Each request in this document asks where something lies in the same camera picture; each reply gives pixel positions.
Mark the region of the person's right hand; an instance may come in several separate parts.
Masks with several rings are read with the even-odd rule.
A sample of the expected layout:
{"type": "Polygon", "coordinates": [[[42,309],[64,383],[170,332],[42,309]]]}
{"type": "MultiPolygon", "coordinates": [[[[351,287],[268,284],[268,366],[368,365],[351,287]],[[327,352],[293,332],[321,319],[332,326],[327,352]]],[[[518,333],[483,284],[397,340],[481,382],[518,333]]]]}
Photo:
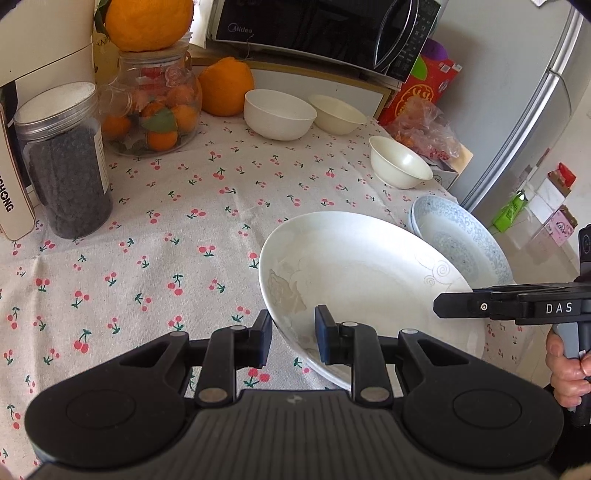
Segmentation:
{"type": "Polygon", "coordinates": [[[559,335],[550,330],[546,339],[546,365],[551,371],[554,397],[564,408],[574,408],[590,393],[590,354],[582,360],[568,359],[559,335]]]}

